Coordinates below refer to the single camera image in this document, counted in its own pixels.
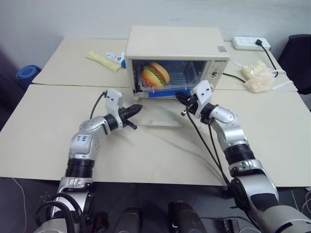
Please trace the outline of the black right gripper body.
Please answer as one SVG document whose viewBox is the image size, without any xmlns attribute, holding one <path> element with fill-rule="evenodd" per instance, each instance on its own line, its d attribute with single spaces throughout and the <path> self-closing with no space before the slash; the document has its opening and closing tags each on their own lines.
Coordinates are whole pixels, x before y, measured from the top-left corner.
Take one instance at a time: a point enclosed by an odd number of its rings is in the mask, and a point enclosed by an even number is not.
<svg viewBox="0 0 311 233">
<path fill-rule="evenodd" d="M 198 98 L 196 95 L 186 95 L 184 97 L 186 101 L 186 106 L 188 107 L 188 112 L 191 114 L 196 114 L 197 109 L 198 109 Z"/>
</svg>

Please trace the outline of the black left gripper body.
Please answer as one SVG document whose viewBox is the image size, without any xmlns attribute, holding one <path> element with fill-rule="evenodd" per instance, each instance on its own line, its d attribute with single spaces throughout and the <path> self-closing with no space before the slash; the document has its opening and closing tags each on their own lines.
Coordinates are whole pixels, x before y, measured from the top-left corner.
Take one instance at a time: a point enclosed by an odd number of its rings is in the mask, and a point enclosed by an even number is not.
<svg viewBox="0 0 311 233">
<path fill-rule="evenodd" d="M 129 126 L 133 130 L 137 129 L 137 125 L 135 125 L 134 123 L 132 123 L 129 120 L 129 118 L 131 118 L 131 116 L 127 116 L 127 108 L 122 107 L 121 109 L 119 109 L 119 117 L 121 119 L 123 128 L 125 128 L 126 126 Z"/>
</svg>

